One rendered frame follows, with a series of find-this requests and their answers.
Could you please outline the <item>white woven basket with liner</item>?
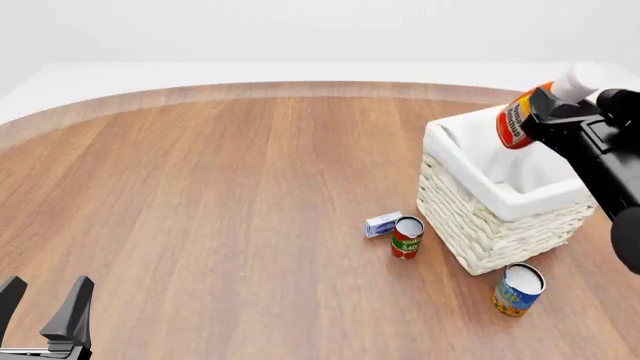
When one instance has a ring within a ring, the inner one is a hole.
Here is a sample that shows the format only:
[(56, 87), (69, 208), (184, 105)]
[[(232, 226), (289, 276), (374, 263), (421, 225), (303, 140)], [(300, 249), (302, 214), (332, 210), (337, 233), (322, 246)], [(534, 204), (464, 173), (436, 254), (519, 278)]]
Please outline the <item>white woven basket with liner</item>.
[(596, 207), (551, 149), (502, 145), (500, 109), (434, 120), (423, 137), (417, 207), (470, 275), (565, 244)]

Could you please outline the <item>blue yellow soup can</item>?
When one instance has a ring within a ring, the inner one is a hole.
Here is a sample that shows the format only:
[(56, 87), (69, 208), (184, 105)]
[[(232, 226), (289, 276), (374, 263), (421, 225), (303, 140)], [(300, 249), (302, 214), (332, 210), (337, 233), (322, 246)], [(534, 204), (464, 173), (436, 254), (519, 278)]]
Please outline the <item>blue yellow soup can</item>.
[(512, 263), (496, 284), (492, 303), (503, 314), (522, 317), (545, 289), (545, 278), (537, 269), (527, 263)]

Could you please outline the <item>small blue white box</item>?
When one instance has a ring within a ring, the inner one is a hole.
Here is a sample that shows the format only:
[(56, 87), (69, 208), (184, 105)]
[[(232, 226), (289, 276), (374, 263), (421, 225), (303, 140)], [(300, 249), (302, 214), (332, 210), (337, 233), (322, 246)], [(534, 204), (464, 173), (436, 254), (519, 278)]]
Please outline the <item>small blue white box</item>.
[(402, 216), (401, 212), (392, 212), (367, 219), (365, 221), (365, 236), (367, 238), (373, 238), (392, 232), (395, 228), (396, 221)]

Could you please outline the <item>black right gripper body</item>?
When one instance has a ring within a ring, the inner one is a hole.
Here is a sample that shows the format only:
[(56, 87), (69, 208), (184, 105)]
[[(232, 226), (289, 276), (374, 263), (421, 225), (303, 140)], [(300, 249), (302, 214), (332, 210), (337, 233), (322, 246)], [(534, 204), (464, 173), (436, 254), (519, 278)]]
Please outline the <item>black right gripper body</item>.
[(532, 114), (523, 129), (570, 164), (611, 221), (640, 222), (640, 125)]

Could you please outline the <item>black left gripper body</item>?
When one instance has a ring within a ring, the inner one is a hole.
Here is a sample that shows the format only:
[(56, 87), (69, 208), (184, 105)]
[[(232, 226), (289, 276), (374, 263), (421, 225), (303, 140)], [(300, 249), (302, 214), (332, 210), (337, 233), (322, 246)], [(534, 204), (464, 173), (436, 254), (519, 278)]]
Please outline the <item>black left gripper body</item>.
[(0, 347), (0, 360), (90, 360), (92, 341), (48, 341), (47, 347)]

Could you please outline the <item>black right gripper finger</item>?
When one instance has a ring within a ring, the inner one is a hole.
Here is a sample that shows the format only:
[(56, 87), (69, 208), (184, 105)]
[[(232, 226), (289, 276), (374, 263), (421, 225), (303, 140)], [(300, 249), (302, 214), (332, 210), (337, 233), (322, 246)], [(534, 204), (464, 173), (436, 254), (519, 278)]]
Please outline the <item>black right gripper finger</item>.
[(600, 113), (591, 101), (582, 100), (577, 103), (563, 101), (548, 89), (539, 87), (530, 97), (530, 113), (538, 122), (570, 122)]

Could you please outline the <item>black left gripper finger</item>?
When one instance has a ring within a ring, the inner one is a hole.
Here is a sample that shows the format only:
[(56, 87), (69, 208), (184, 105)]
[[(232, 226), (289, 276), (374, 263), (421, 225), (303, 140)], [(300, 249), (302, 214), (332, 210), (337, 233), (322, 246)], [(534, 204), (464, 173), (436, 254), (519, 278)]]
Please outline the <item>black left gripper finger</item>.
[(94, 282), (79, 277), (52, 319), (41, 329), (49, 350), (71, 350), (81, 346), (91, 348), (90, 309)]
[(0, 284), (0, 337), (5, 335), (14, 311), (19, 305), (28, 284), (18, 276), (11, 276)]

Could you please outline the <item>red ketchup bottle white cap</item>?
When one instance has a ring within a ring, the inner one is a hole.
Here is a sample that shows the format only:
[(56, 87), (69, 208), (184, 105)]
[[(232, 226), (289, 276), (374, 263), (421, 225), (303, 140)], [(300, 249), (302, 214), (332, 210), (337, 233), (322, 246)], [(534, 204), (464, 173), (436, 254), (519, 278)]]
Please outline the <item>red ketchup bottle white cap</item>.
[(578, 62), (556, 80), (522, 93), (496, 116), (499, 140), (507, 149), (522, 149), (533, 143), (533, 139), (525, 134), (523, 124), (532, 113), (532, 97), (537, 90), (547, 92), (552, 98), (557, 98), (561, 102), (579, 104), (598, 90), (603, 83), (604, 75), (600, 65), (593, 62)]

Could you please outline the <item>red tomato sauce can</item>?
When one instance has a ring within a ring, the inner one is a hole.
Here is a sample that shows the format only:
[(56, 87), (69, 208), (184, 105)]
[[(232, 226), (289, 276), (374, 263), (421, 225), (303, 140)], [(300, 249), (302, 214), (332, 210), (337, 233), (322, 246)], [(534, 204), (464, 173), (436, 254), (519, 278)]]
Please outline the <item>red tomato sauce can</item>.
[(391, 252), (402, 260), (413, 259), (419, 251), (424, 224), (415, 216), (405, 215), (399, 218), (392, 233)]

